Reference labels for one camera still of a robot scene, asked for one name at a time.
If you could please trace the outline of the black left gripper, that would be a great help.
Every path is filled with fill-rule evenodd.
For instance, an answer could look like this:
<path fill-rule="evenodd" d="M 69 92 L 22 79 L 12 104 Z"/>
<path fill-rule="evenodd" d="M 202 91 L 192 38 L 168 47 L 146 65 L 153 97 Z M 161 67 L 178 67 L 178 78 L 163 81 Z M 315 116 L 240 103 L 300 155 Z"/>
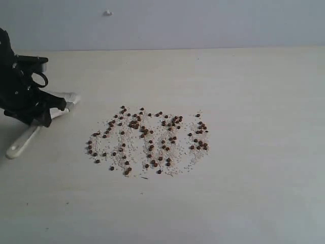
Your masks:
<path fill-rule="evenodd" d="M 26 115 L 26 124 L 49 127 L 50 109 L 64 111 L 64 98 L 42 91 L 48 85 L 44 74 L 48 58 L 1 54 L 1 108 L 14 115 Z"/>

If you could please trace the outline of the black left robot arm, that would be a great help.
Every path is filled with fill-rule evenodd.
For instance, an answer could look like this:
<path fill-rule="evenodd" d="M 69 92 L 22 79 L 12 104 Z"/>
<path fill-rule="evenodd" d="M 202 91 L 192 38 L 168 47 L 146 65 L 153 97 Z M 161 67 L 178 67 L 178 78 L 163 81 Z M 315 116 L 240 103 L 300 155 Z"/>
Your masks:
<path fill-rule="evenodd" d="M 7 31 L 1 29 L 1 109 L 4 115 L 24 124 L 49 127 L 51 108 L 64 111 L 67 102 L 45 91 L 48 78 L 44 74 L 46 57 L 14 53 Z"/>

